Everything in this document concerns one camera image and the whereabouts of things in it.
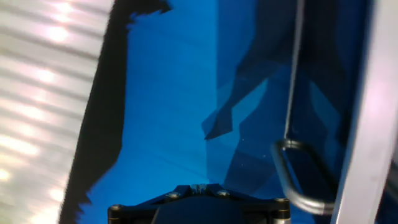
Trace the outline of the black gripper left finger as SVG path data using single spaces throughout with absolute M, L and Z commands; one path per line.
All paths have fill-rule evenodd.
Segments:
M 199 185 L 178 185 L 171 192 L 147 200 L 138 205 L 115 204 L 108 208 L 108 224 L 133 223 L 134 219 L 150 219 L 163 205 L 197 194 Z

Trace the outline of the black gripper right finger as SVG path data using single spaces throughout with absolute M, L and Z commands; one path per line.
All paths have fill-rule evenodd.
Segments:
M 220 184 L 199 184 L 198 194 L 235 202 L 241 207 L 247 223 L 291 224 L 288 198 L 259 199 L 227 190 Z

